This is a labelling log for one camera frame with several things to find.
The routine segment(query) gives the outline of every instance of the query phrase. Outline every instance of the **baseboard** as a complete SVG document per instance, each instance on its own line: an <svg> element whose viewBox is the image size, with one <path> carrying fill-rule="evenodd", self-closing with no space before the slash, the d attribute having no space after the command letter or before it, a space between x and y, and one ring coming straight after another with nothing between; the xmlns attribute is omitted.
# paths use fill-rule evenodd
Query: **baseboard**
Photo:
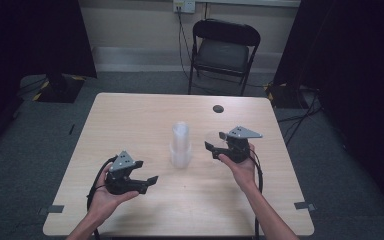
<svg viewBox="0 0 384 240"><path fill-rule="evenodd" d="M189 71L186 50L93 47L97 72ZM257 53L251 72L275 73L282 53Z"/></svg>

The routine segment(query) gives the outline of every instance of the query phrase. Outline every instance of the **controller cable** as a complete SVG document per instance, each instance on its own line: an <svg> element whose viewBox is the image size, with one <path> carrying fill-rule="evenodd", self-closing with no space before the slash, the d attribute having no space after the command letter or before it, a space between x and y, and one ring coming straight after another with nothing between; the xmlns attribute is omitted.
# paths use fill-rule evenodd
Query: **controller cable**
<svg viewBox="0 0 384 240"><path fill-rule="evenodd" d="M249 159L251 159L256 168L257 168L257 173L258 173L258 190L260 191L261 194L263 194L263 171L261 170L261 164L260 164L260 159L258 159L258 156L257 154L255 153L255 151L253 151L252 149L249 149L255 156L255 158L257 159L257 161L251 157L251 155L249 155ZM257 216L255 217L255 227L254 227L254 231L255 231L255 237L254 237L254 240L259 240L260 239L260 223L258 222L258 219L257 219Z"/></svg>
<svg viewBox="0 0 384 240"><path fill-rule="evenodd" d="M251 159L251 161L254 163L255 167L257 168L257 174L258 174L258 190L261 194L263 194L263 171L261 170L261 163L260 159L258 158L257 153L252 150L251 148L245 148L241 149L239 146L235 144L231 144L232 147L236 148L242 153L246 153L246 156ZM255 158L251 157L251 154L248 154L248 152L252 152L254 154ZM255 226L254 226L254 240L260 239L260 223L257 219L257 216L255 216Z"/></svg>
<svg viewBox="0 0 384 240"><path fill-rule="evenodd" d="M117 156L108 159L108 160L104 163L104 165L102 165L101 169L99 169L99 172L98 172L98 174L96 175L95 181L93 181L93 185L92 185L92 187L90 188L89 195L86 196L86 197L87 197L86 208L87 208L88 211L89 211L89 207L90 207L90 204L92 203L93 196L95 195L96 190L97 190L98 188L101 188L101 187L106 186L106 185L104 184L104 185L102 185L102 186L95 187L95 186L96 186L96 183L98 183L99 176L101 176L101 174L102 174L102 172L104 171L105 167L106 167L109 163L114 162L116 159L117 159ZM96 239L96 240L100 240L100 239L101 239L101 237L100 237L100 235L99 235L99 232L98 232L98 229L95 229L95 231L93 231L93 234L95 235L95 239Z"/></svg>

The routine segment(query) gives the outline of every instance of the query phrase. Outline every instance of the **chair backrest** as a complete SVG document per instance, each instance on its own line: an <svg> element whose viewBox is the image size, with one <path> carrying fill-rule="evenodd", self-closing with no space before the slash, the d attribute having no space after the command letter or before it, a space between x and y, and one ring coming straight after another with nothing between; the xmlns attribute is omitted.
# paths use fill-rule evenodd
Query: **chair backrest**
<svg viewBox="0 0 384 240"><path fill-rule="evenodd" d="M249 25L216 19L204 19L195 23L193 36L194 41L198 36L200 38L254 47L258 47L261 39L258 31Z"/></svg>

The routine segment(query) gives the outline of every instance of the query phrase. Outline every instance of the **power cord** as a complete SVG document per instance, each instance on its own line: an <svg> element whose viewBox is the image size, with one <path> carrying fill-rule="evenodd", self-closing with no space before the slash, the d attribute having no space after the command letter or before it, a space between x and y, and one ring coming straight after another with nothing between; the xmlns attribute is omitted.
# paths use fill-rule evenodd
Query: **power cord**
<svg viewBox="0 0 384 240"><path fill-rule="evenodd" d="M230 143L230 146L236 148L237 150L239 150L240 152L244 152L245 150L247 151L246 155L249 159L251 159L251 161L254 163L255 167L257 168L257 174L258 174L258 190L260 191L261 194L263 194L263 171L261 170L261 163L260 163L260 159L258 158L258 155L257 153L252 150L251 148L245 148L245 149L242 149L240 148L239 146L235 145L235 144L232 144ZM255 158L253 158L251 156L251 154L248 154L248 151L249 152L252 152L255 156ZM257 216L255 217L255 226L254 226L254 240L259 240L260 239L260 223L257 219Z"/></svg>
<svg viewBox="0 0 384 240"><path fill-rule="evenodd" d="M321 107L318 108L317 110L314 110L314 103L317 99L317 96L318 96L318 92L315 92L314 94L314 97L313 97L313 100L311 102L311 105L308 107L308 110L307 112L303 115L303 116L300 116L300 117L291 117L291 118L287 118L287 119L282 119L282 120L279 120L278 123L280 122L284 122L284 121L291 121L291 120L296 120L298 119L298 121L296 121L295 123L293 123L285 132L285 134L283 135L283 138L286 138L288 132L296 125L298 124L295 129L292 131L292 134L291 136L289 137L289 139L286 141L286 146L289 145L291 139L293 138L293 136L295 135L295 133L297 132L299 126L301 125L301 123L304 121L305 118L309 117L310 115L314 115L316 114L317 112L319 112L321 110Z"/></svg>
<svg viewBox="0 0 384 240"><path fill-rule="evenodd" d="M99 176L101 176L101 174L102 174L102 172L104 171L105 167L106 167L110 162L114 162L116 159L117 159L117 156L108 159L108 160L104 163L104 165L102 165L101 169L99 169L98 174L96 175L95 181L93 181L93 185L92 185L92 187L90 188L89 194L87 195L86 209L87 209L88 211L89 211L89 207L90 207L90 204L92 203L93 196L95 195L96 190L97 190L98 188L101 188L101 187L104 187L104 186L105 186L105 185L102 185L102 186L95 187L95 186L96 186L96 183L98 182ZM101 236L99 235L99 231L98 231L98 229L95 229L95 230L93 231L93 234L95 235L95 239L96 239L96 240L100 240L100 239L101 239Z"/></svg>
<svg viewBox="0 0 384 240"><path fill-rule="evenodd" d="M34 90L39 89L40 86L43 85L43 83L44 83L47 79L48 79L47 77L44 77L44 78L42 78L42 79L36 80L36 81L34 81L34 82L32 82L32 83L29 83L29 84L27 84L27 85L21 87L21 88L18 90L19 92L20 92L20 91L23 91L24 89L26 89L26 88L28 88L28 87L34 85L34 84L41 83L39 86L36 86L36 87L33 88L33 89L27 90L27 91L22 92L22 93L18 93L18 94L17 94L17 97L21 97L21 96L23 96L23 95L25 95L25 94L27 94L27 93L30 93L30 92L33 92Z"/></svg>
<svg viewBox="0 0 384 240"><path fill-rule="evenodd" d="M224 82L229 82L229 83L238 83L236 81L233 81L233 80L228 80L228 79L224 79L224 78L217 78L217 77L211 77L211 76L208 76L208 75L205 75L204 73L201 72L201 74L207 78L211 78L211 79L215 79L215 80L219 80L219 81L224 81ZM246 84L247 86L250 86L250 87L258 87L258 88L262 88L264 86L259 86L259 85L253 85L253 84L249 84L247 83Z"/></svg>
<svg viewBox="0 0 384 240"><path fill-rule="evenodd" d="M222 90L217 90L217 89L212 89L212 88L201 87L201 86L199 86L196 83L192 83L192 84L193 84L194 88L202 89L207 94L210 94L210 95L217 95L217 93L219 93L219 94L223 94L223 95L226 95L226 96L236 96L236 95L234 95L233 93L230 93L230 92L225 92L225 91L222 91Z"/></svg>
<svg viewBox="0 0 384 240"><path fill-rule="evenodd" d="M176 7L176 10L177 10L177 16L179 18L179 55L180 55L180 64L182 66L182 69L183 69L183 73L185 74L186 78L189 80L189 76L188 74L186 73L185 71L185 67L183 65L183 57L182 57L182 41L181 41L181 34L183 33L183 39L185 41L185 45L186 45L186 51L188 53L188 57L189 57L189 61L192 61L191 59L191 55L189 53L189 46L188 46L188 42L186 41L186 36L185 36L185 31L183 29L183 24L182 24L182 11L181 11L181 7Z"/></svg>

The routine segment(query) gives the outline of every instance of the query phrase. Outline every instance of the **stacked cups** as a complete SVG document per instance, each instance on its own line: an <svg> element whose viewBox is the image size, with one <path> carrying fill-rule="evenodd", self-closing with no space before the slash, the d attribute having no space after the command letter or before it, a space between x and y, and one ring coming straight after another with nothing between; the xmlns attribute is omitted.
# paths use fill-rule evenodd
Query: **stacked cups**
<svg viewBox="0 0 384 240"><path fill-rule="evenodd" d="M173 140L170 143L171 163L176 168L186 168L191 160L192 146L189 141L189 126L185 122L173 125Z"/></svg>

